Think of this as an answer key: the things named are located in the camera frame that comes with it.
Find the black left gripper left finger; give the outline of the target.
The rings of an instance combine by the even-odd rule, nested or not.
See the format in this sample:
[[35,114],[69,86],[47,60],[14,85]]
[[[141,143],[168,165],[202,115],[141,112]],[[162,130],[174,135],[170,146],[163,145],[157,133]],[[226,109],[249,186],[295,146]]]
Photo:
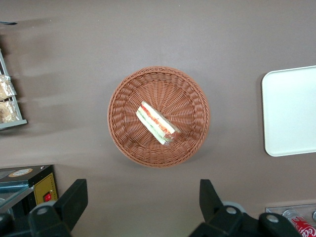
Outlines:
[[70,237],[87,204],[87,180],[77,179],[57,201],[42,203],[30,212],[31,236]]

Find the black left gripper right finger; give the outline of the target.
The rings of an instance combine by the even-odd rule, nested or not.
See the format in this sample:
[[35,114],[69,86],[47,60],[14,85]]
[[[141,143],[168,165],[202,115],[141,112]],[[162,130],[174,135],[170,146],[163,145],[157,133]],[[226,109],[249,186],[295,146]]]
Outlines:
[[258,237],[258,221],[240,208],[223,204],[212,183],[201,179],[199,206],[204,222],[190,234],[191,237]]

